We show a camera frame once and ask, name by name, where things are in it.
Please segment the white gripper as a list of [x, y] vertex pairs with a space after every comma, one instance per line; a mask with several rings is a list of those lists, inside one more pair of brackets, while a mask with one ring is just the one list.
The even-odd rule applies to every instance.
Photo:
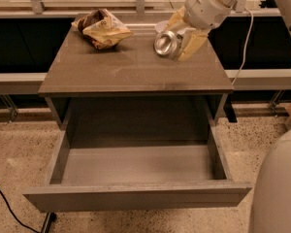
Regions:
[[178, 32], [187, 22], [198, 29], [187, 30], [182, 38], [178, 61], [189, 59], [208, 39], [209, 29], [218, 27], [232, 11], [233, 0], [185, 0], [175, 11], [164, 30]]

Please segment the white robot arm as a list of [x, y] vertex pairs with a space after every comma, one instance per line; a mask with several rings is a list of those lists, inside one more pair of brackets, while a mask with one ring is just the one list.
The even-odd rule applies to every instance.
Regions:
[[[187, 25], [195, 30], [184, 38], [176, 59], [190, 57], [235, 9], [238, 0], [185, 0], [166, 28]], [[291, 28], [291, 0], [275, 0], [285, 24]], [[248, 233], [291, 233], [291, 130], [282, 135], [266, 154], [256, 180]]]

